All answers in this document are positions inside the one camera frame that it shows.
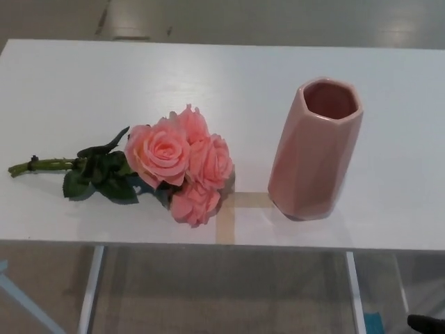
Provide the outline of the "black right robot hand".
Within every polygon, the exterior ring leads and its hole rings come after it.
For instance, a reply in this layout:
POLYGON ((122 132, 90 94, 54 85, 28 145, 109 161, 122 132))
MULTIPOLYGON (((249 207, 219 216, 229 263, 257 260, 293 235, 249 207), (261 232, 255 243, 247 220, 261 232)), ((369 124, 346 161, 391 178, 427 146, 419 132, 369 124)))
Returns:
POLYGON ((445 323, 443 319, 437 319, 425 315, 408 315, 407 325, 423 334, 445 334, 445 323))

